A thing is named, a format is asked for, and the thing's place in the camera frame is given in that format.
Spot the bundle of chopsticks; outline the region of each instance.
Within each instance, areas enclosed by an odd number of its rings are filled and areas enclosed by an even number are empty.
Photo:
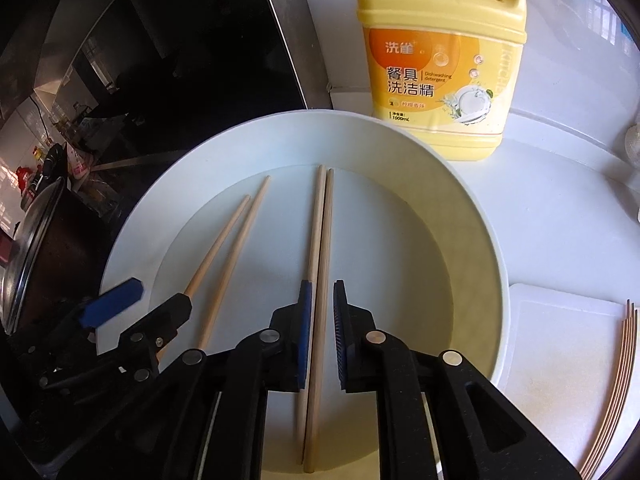
[[[596,434],[587,457],[580,468],[580,476],[584,480],[591,480],[604,458],[613,434],[616,431],[622,409],[625,407],[626,395],[631,384],[631,375],[636,358],[636,339],[638,334],[638,311],[629,300],[626,301],[626,315],[622,322],[622,342],[620,357],[616,369],[616,378],[609,398],[604,418]]]
[[[254,223],[258,208],[267,190],[271,177],[267,176],[247,213],[244,223],[236,236],[229,255],[226,258],[218,284],[213,293],[204,322],[200,329],[197,347],[204,350],[211,337],[220,306],[225,297],[226,289],[231,280],[232,273],[238,262],[242,247],[248,233]],[[313,216],[310,233],[310,244],[306,279],[312,283],[312,313],[311,336],[309,338],[309,352],[306,387],[300,391],[296,406],[296,441],[300,463],[305,472],[315,471],[318,460],[318,434],[320,414],[320,393],[322,389],[322,369],[324,361],[324,341],[326,331],[326,316],[329,291],[329,262],[331,251],[331,224],[333,214],[333,190],[334,170],[328,170],[324,166],[318,167],[316,188],[313,202]],[[225,243],[236,222],[247,208],[251,197],[246,195],[231,215],[226,225],[207,252],[202,263],[196,270],[184,293],[193,301],[193,297],[202,283],[213,259]],[[158,352],[158,360],[161,359],[165,348]]]

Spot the pot lid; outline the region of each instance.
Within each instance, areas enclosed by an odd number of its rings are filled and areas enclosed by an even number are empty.
[[[64,189],[62,177],[43,189],[29,206],[15,232],[0,292],[0,319],[8,334],[17,328],[33,264]]]

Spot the dish soap bottle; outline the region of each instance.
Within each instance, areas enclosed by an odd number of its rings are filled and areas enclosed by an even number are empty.
[[[449,160],[479,160],[502,140],[526,0],[358,0],[374,116]]]

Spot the pot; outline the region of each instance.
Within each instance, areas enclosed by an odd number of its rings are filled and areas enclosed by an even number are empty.
[[[2,279],[0,319],[15,333],[61,300],[97,296],[110,237],[64,178],[33,201],[15,232]]]

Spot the white cutting board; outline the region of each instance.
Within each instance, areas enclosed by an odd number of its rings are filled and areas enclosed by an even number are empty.
[[[498,388],[579,467],[604,416],[620,354],[625,307],[516,283],[510,344]],[[638,354],[620,423],[594,478],[640,418]]]

